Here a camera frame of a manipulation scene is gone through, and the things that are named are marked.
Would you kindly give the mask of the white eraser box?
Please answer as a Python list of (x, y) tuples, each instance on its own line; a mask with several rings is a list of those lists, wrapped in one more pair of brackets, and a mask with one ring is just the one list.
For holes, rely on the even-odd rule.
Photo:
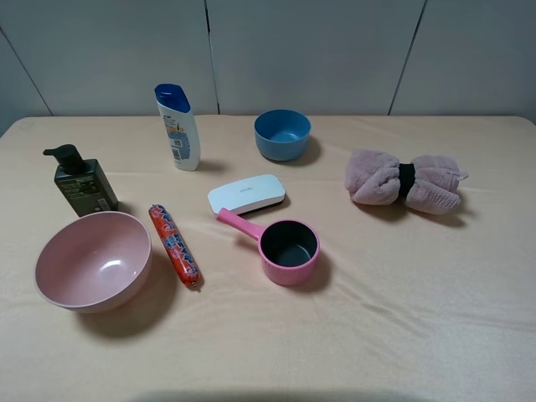
[(208, 201), (214, 214), (227, 209), (234, 214), (246, 214), (281, 203), (286, 190), (272, 174), (263, 174), (227, 183), (209, 191)]

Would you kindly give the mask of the blue bowl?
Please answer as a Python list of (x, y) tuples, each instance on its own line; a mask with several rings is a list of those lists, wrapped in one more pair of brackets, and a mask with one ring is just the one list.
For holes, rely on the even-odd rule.
[(289, 162), (307, 149), (312, 124), (302, 113), (277, 109), (255, 119), (255, 142), (260, 154), (272, 161)]

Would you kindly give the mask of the red wrapped sausage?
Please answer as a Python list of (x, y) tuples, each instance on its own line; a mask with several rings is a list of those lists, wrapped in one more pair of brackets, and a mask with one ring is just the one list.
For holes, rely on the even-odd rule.
[(154, 204), (148, 213), (179, 280), (188, 289), (200, 291), (201, 272), (171, 214), (161, 204)]

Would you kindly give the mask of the pink rolled towel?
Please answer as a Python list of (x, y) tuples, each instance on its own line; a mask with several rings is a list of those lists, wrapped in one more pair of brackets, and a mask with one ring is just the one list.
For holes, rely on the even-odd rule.
[(346, 168), (345, 188), (356, 204), (385, 206), (397, 201), (424, 214), (443, 215), (461, 204), (459, 183), (468, 177), (447, 156), (422, 155), (415, 165), (415, 184), (405, 199), (399, 195), (398, 158), (383, 151), (358, 149)]

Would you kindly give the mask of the white blue shampoo bottle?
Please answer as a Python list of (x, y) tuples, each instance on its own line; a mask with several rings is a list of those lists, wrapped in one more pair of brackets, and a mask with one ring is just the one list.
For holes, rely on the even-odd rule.
[(200, 163), (201, 146), (194, 115), (183, 88), (159, 84), (154, 89), (175, 168), (195, 171)]

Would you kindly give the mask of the black towel band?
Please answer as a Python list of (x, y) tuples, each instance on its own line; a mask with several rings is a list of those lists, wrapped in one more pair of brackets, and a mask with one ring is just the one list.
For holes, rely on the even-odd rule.
[(415, 184), (415, 165), (413, 163), (401, 163), (399, 165), (399, 195), (405, 199)]

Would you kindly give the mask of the peach tablecloth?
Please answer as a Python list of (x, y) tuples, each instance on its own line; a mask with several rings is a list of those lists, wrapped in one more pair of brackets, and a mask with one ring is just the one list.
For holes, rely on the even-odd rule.
[[(202, 165), (173, 166), (158, 117), (41, 117), (1, 139), (4, 401), (532, 401), (535, 127), (521, 117), (314, 116), (306, 155), (274, 164), (251, 116), (200, 116)], [(142, 292), (76, 314), (36, 291), (45, 243), (75, 219), (54, 185), (65, 143), (95, 157), (122, 208), (163, 204), (205, 279), (189, 291), (160, 243)], [(469, 177), (457, 214), (359, 208), (343, 186), (357, 148), (403, 161), (453, 157)], [(271, 173), (321, 241), (314, 277), (282, 287), (254, 243), (217, 222), (210, 189)]]

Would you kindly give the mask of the large pink bowl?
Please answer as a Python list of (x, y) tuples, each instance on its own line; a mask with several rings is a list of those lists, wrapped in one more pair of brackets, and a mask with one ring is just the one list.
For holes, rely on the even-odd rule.
[(41, 297), (79, 313), (105, 312), (131, 300), (152, 263), (146, 226), (122, 212), (86, 215), (68, 224), (42, 249), (34, 268)]

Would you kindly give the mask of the dark green pump bottle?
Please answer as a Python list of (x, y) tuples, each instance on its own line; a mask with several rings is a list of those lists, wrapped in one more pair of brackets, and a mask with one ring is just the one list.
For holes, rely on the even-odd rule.
[(83, 159), (72, 144), (45, 149), (43, 154), (58, 163), (54, 183), (79, 217), (118, 210), (117, 196), (96, 159)]

